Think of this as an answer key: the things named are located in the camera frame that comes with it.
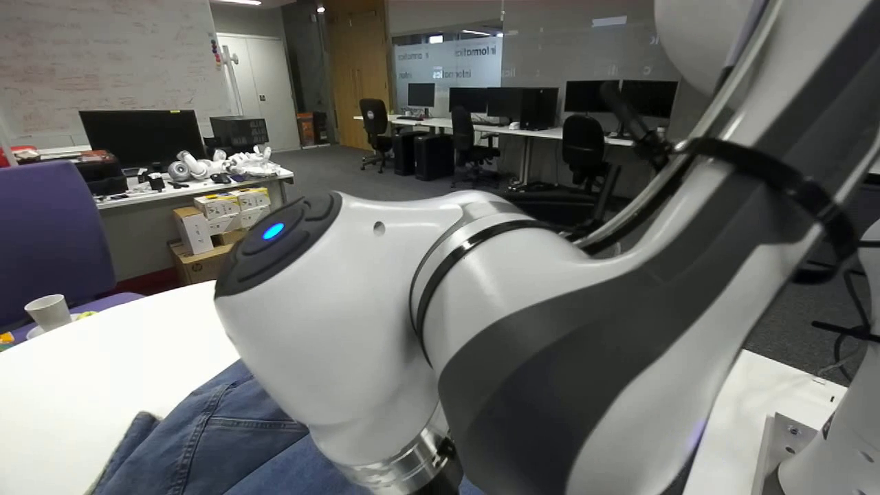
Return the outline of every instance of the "whiteboard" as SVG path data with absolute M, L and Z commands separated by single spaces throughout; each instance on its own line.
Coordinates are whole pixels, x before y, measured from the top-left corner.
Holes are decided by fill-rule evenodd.
M 228 116 L 206 0 L 0 0 L 11 143 L 88 143 L 80 110 Z

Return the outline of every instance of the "gray carpet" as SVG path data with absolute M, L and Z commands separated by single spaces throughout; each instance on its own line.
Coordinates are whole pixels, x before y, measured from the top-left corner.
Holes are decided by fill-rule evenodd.
M 281 154 L 278 162 L 297 173 L 294 195 L 341 190 L 377 201 L 413 201 L 451 193 L 448 179 L 418 182 L 413 176 L 396 176 L 393 171 L 360 171 L 363 157 L 363 151 L 349 149 L 308 149 L 297 154 Z M 877 217 L 875 212 L 880 212 L 877 198 L 861 204 L 861 228 Z M 814 319 L 858 325 L 858 311 L 853 308 L 842 281 L 828 286 L 787 286 L 751 333 L 748 349 L 803 371 L 822 371 L 822 377 L 844 382 L 839 369 L 828 369 L 833 363 L 836 336 L 811 330 Z M 855 369 L 861 349 L 861 344 L 844 344 L 842 355 L 855 355 L 847 369 Z

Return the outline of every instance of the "office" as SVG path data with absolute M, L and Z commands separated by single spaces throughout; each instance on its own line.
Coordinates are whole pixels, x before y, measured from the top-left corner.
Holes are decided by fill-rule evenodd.
M 107 492 L 132 490 L 132 479 L 165 487 L 151 479 L 168 462 L 154 457 L 165 448 L 162 432 L 171 418 L 195 421 L 184 399 L 209 380 L 204 391 L 231 396 L 270 391 L 267 410 L 245 413 L 278 435 L 217 440 L 228 446 L 223 457 L 201 446 L 195 459 L 250 462 L 223 476 L 195 465 L 190 487 L 204 492 L 347 492 L 355 484 L 374 492 L 391 490 L 380 484 L 396 492 L 448 484 L 437 490 L 457 492 L 459 465 L 465 492 L 660 492 L 677 476 L 688 492 L 748 492 L 759 470 L 781 462 L 773 448 L 798 451 L 806 437 L 792 432 L 814 432 L 831 413 L 831 435 L 811 443 L 817 457 L 795 457 L 770 479 L 787 492 L 880 484 L 875 429 L 858 421 L 875 418 L 861 407 L 880 402 L 869 385 L 877 338 L 853 305 L 861 297 L 869 308 L 872 250 L 858 253 L 866 278 L 847 264 L 825 286 L 787 283 L 803 259 L 833 267 L 853 256 L 853 239 L 875 242 L 869 168 L 880 105 L 869 88 L 880 44 L 869 22 L 877 6 L 8 6 L 0 132 L 6 157 L 19 165 L 0 171 L 0 187 L 33 187 L 33 173 L 52 171 L 83 190 L 91 228 L 66 228 L 72 206 L 63 201 L 74 187 L 55 187 L 52 201 L 36 206 L 0 193 L 8 204 L 0 212 L 14 212 L 3 220 L 8 231 L 55 220 L 39 231 L 41 245 L 19 250 L 3 272 L 50 267 L 77 231 L 83 242 L 63 253 L 77 248 L 91 259 L 77 264 L 74 281 L 102 283 L 102 292 L 72 283 L 66 294 L 52 286 L 61 270 L 44 270 L 8 292 L 22 300 L 11 308 L 22 319 L 47 327 L 72 319 L 58 297 L 22 308 L 58 292 L 80 319 L 0 355 L 0 391 L 14 402 L 11 435 L 0 440 L 11 459 L 0 479 L 11 492 L 83 492 L 102 473 Z M 41 22 L 44 36 L 28 36 L 19 19 Z M 448 61 L 418 66 L 443 52 Z M 253 61 L 283 69 L 264 74 Z M 261 91 L 253 74 L 283 80 L 278 94 L 286 96 Z M 660 116 L 641 105 L 652 94 L 644 83 L 674 83 L 671 105 L 646 99 Z M 393 129 L 382 138 L 369 129 L 382 110 L 363 99 L 388 110 Z M 135 140 L 110 149 L 91 143 L 85 110 L 171 110 L 173 124 L 138 127 Z M 118 118 L 129 116 L 113 118 L 105 132 L 118 138 L 129 129 Z M 193 129 L 209 138 L 201 154 L 176 140 Z M 707 140 L 674 154 L 693 129 Z M 567 132 L 591 140 L 567 149 Z M 138 168 L 127 171 L 143 135 L 165 135 L 176 151 L 151 138 L 140 157 L 162 154 L 149 165 L 132 160 Z M 457 149 L 462 135 L 484 151 Z M 69 154 L 77 168 L 33 165 Z M 586 187 L 591 165 L 602 179 Z M 105 187 L 124 176 L 127 193 L 91 198 L 85 187 L 96 187 L 96 176 L 88 173 L 99 171 L 110 171 L 99 176 Z M 836 201 L 855 228 L 836 215 Z M 220 281 L 154 278 L 184 270 L 168 248 L 173 239 L 184 242 L 184 256 L 226 248 L 215 267 Z M 127 300 L 77 314 L 83 289 Z M 820 333 L 814 319 L 842 330 Z M 220 374 L 239 358 L 256 380 L 242 366 Z M 861 380 L 850 382 L 842 371 L 855 374 L 861 358 Z M 223 393 L 212 399 L 217 426 L 242 413 L 226 410 L 234 404 Z M 154 415 L 135 421 L 146 426 L 143 443 L 132 462 L 107 465 L 124 432 L 135 432 L 135 413 Z M 270 459 L 289 462 L 289 476 L 248 481 L 248 473 L 270 473 Z M 47 465 L 58 476 L 28 476 Z

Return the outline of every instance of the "black office chair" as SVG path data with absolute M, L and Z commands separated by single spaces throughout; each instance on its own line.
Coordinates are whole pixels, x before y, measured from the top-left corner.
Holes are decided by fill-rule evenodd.
M 366 140 L 377 151 L 374 157 L 366 157 L 360 162 L 360 171 L 374 165 L 382 173 L 385 165 L 391 162 L 391 151 L 393 151 L 393 135 L 388 127 L 385 102 L 382 99 L 360 99 L 360 116 L 363 116 Z
M 622 176 L 619 165 L 605 162 L 602 124 L 589 116 L 569 116 L 561 129 L 561 160 L 572 168 L 572 182 L 594 195 L 594 212 L 586 223 L 600 226 Z
M 470 110 L 465 107 L 451 110 L 451 140 L 454 140 L 454 162 L 457 162 L 454 184 L 459 179 L 473 184 L 481 179 L 501 179 L 498 171 L 484 168 L 490 160 L 498 157 L 498 149 L 473 143 Z

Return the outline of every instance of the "white table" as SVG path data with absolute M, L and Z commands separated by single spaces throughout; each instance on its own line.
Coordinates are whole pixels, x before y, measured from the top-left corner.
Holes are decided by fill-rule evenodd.
M 190 198 L 190 195 L 206 195 L 206 193 L 223 193 L 223 190 L 239 190 L 239 187 L 259 187 L 259 184 L 275 184 L 281 204 L 286 204 L 283 184 L 292 184 L 292 182 L 294 182 L 294 173 L 281 171 L 278 176 L 231 182 L 231 184 L 187 182 L 187 187 L 182 187 L 182 190 L 173 190 L 171 184 L 165 184 L 165 190 L 132 193 L 132 187 L 129 187 L 129 193 L 124 193 L 124 198 L 113 198 L 113 195 L 96 198 L 96 206 L 102 212 L 107 212 L 107 209 L 127 209 L 127 206 L 138 206 L 138 204 L 157 204 L 157 201 L 173 201 L 173 198 Z
M 451 118 L 421 118 L 421 121 L 413 121 L 413 118 L 399 118 L 399 116 L 388 116 L 388 124 L 391 127 L 410 127 L 410 129 L 451 129 Z M 534 140 L 561 140 L 561 127 L 550 127 L 550 129 L 520 129 L 520 127 L 481 127 L 481 124 L 473 124 L 473 132 L 476 135 L 487 135 L 487 138 L 520 138 L 528 143 L 528 154 L 520 157 L 520 171 L 517 171 L 517 184 L 520 187 L 528 187 L 531 184 L 531 157 L 534 157 Z M 633 149 L 635 143 L 633 140 L 624 140 L 624 138 L 613 138 L 613 135 L 605 135 L 605 143 L 608 146 L 616 146 L 616 149 Z
M 0 352 L 0 492 L 85 492 L 135 413 L 168 415 L 237 360 L 212 283 L 157 294 Z M 765 418 L 809 426 L 844 388 L 743 352 L 726 380 L 688 495 L 745 495 Z

